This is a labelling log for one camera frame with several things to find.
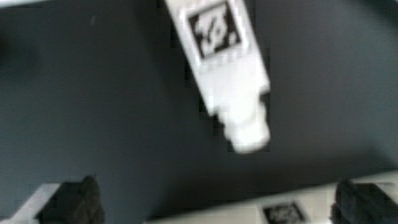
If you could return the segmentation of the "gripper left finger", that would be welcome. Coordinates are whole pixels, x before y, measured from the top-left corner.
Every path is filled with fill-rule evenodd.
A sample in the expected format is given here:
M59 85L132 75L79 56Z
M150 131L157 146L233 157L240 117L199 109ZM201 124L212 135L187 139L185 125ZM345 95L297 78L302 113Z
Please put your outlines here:
M40 224L105 224L102 190L93 175L61 184L36 219Z

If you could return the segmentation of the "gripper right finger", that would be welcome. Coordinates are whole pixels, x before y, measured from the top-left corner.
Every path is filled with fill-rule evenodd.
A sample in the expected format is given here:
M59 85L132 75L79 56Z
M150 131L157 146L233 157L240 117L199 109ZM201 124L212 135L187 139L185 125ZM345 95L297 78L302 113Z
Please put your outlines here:
M398 203L375 183L338 182L329 219L333 224L398 224Z

